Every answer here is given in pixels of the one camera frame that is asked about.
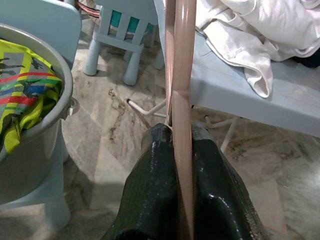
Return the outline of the grey plastic bucket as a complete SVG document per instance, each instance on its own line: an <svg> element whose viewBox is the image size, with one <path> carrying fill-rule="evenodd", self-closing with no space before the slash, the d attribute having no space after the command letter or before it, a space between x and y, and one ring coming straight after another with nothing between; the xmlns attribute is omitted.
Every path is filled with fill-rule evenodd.
<svg viewBox="0 0 320 240"><path fill-rule="evenodd" d="M68 62L41 38L26 31L0 23L0 37L25 45L53 65L64 81L60 99L51 112L35 127L25 131L21 144L9 156L0 160L0 205L15 201L32 192L47 176L58 138L61 119L66 118L71 105L73 77Z"/></svg>

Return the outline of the black and white garment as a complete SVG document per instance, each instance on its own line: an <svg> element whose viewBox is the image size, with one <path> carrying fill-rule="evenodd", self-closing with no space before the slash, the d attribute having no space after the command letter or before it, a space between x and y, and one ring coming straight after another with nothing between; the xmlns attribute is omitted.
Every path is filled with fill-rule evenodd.
<svg viewBox="0 0 320 240"><path fill-rule="evenodd" d="M320 55L312 55L305 58L295 56L292 59L307 68L316 69L320 67Z"/></svg>

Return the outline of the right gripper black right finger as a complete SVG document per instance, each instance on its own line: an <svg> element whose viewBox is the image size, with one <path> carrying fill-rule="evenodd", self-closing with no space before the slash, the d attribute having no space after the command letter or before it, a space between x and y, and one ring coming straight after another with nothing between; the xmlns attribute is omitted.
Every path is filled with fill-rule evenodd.
<svg viewBox="0 0 320 240"><path fill-rule="evenodd" d="M191 131L194 240L267 240L240 175L206 128L194 124Z"/></svg>

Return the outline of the light blue plastic stool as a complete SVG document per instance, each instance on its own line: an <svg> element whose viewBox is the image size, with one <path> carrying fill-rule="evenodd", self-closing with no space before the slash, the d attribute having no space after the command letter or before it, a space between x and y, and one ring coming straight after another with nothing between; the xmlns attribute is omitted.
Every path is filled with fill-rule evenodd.
<svg viewBox="0 0 320 240"><path fill-rule="evenodd" d="M0 218L25 217L27 220L36 220L39 227L48 232L57 232L64 228L71 218L64 193L63 164L68 156L60 123L53 150L53 162L47 176L29 194L0 204Z"/></svg>

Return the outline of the light blue child chair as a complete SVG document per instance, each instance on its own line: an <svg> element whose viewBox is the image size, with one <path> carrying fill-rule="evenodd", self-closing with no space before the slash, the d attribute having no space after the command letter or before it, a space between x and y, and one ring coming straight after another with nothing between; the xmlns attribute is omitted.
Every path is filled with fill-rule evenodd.
<svg viewBox="0 0 320 240"><path fill-rule="evenodd" d="M99 54L103 45L110 45L131 53L123 81L129 86L137 82L140 57L144 49L143 40L148 24L156 26L158 16L154 0L93 0L100 8L100 23L95 27L89 45L83 73L94 76L97 73ZM109 33L112 12L122 13L116 36ZM132 39L125 39L130 18L139 19Z"/></svg>

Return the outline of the pale pink plastic hanger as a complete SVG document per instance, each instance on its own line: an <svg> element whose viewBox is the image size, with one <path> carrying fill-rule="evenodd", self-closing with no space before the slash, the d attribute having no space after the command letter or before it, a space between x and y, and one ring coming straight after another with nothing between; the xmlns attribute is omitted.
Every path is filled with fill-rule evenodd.
<svg viewBox="0 0 320 240"><path fill-rule="evenodd" d="M178 177L178 239L194 240L190 78L196 0L165 0L166 123L172 129Z"/></svg>

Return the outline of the pale blue folding table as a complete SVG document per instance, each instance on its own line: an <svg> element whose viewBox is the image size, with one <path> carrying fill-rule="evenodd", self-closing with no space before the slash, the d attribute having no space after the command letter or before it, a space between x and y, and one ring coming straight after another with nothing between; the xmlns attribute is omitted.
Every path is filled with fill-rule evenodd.
<svg viewBox="0 0 320 240"><path fill-rule="evenodd" d="M320 67L289 58L272 61L272 92L257 95L244 69L225 63L196 30L190 79L191 103L320 138Z"/></svg>

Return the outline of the person in teal shirt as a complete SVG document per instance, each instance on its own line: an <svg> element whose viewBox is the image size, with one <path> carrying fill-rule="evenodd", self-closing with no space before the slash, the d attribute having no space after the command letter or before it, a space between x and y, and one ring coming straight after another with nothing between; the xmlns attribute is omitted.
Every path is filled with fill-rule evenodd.
<svg viewBox="0 0 320 240"><path fill-rule="evenodd" d="M111 20L110 20L110 28L109 28L109 33L112 36L117 35L121 17L122 17L121 12L118 12L115 10L112 11L112 16L111 16ZM130 21L129 21L129 24L127 27L127 32L126 32L125 38L124 38L125 40L133 38L133 36L136 32L136 29L138 27L139 21L140 20L138 18L135 18L135 17L130 18ZM153 32L153 29L154 29L154 25L148 24L144 34L145 35L151 34Z"/></svg>

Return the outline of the neon yellow-green garment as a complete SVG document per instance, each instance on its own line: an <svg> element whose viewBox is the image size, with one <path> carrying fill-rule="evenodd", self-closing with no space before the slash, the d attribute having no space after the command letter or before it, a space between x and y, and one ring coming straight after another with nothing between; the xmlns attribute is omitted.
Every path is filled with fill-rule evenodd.
<svg viewBox="0 0 320 240"><path fill-rule="evenodd" d="M57 104L63 81L30 48L0 38L0 159Z"/></svg>

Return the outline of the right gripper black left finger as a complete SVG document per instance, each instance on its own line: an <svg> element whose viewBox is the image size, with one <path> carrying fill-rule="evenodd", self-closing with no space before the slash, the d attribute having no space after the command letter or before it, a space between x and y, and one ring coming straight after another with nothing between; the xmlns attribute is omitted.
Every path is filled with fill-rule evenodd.
<svg viewBox="0 0 320 240"><path fill-rule="evenodd" d="M128 175L119 210L100 240L185 240L173 133L163 123L149 128L141 156Z"/></svg>

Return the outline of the light blue child table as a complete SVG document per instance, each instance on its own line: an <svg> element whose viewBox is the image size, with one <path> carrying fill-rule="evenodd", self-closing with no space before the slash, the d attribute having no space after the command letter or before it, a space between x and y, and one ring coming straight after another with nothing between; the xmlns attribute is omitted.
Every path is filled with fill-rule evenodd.
<svg viewBox="0 0 320 240"><path fill-rule="evenodd" d="M40 39L73 67L80 33L81 15L71 4L59 0L0 0L0 38L18 44Z"/></svg>

